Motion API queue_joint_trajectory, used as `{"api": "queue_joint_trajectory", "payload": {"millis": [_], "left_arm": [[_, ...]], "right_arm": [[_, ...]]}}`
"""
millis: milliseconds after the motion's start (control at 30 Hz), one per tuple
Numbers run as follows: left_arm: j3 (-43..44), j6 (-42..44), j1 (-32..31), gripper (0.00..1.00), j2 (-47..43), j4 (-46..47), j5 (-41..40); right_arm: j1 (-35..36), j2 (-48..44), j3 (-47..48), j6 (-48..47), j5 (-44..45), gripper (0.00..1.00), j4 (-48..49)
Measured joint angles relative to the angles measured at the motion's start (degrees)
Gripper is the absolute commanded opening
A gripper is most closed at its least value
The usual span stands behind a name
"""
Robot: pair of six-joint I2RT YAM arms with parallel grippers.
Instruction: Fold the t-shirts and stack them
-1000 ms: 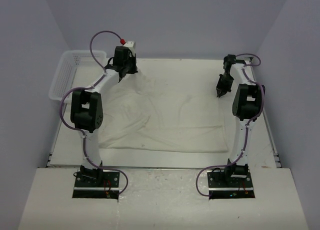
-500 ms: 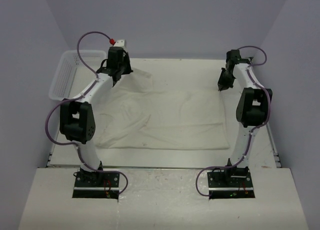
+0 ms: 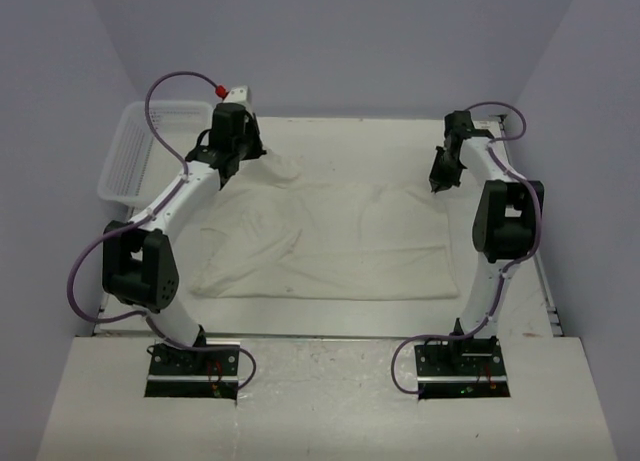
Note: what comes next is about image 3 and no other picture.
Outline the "cream white t shirt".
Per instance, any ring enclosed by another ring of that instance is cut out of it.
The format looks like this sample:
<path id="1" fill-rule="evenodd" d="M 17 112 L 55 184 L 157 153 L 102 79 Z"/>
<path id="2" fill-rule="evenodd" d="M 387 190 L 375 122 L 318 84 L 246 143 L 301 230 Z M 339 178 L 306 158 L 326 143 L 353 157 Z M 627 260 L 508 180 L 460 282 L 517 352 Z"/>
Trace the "cream white t shirt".
<path id="1" fill-rule="evenodd" d="M 415 185 L 309 178 L 269 153 L 207 205 L 201 298 L 447 300 L 459 294 L 445 205 Z"/>

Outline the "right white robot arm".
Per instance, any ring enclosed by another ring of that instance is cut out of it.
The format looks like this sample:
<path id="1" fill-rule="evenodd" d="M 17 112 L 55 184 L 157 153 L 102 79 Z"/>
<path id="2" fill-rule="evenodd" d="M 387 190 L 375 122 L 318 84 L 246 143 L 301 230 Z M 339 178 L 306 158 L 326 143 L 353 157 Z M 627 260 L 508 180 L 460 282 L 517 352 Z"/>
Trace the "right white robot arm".
<path id="1" fill-rule="evenodd" d="M 472 225 L 478 263 L 471 293 L 453 331 L 440 338 L 451 343 L 446 361 L 459 374 L 481 363 L 479 346 L 468 339 L 497 335 L 511 279 L 535 255 L 541 241 L 544 185 L 516 171 L 494 149 L 500 141 L 474 125 L 469 109 L 453 111 L 444 118 L 444 142 L 436 148 L 429 174 L 434 193 L 458 187 L 464 171 L 482 187 Z"/>

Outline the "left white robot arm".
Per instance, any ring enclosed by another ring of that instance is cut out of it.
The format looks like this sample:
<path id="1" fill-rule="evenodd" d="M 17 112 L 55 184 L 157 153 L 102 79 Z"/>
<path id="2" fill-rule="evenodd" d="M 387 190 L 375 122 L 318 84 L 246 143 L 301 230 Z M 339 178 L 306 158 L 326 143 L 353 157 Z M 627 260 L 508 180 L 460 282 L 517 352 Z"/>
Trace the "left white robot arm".
<path id="1" fill-rule="evenodd" d="M 245 160 L 265 153 L 247 101 L 223 101 L 179 174 L 145 211 L 104 231 L 102 287 L 124 305 L 140 308 L 149 327 L 175 347 L 172 361 L 195 374 L 208 360 L 201 326 L 177 299 L 180 276 L 172 243 L 194 212 L 217 194 Z"/>

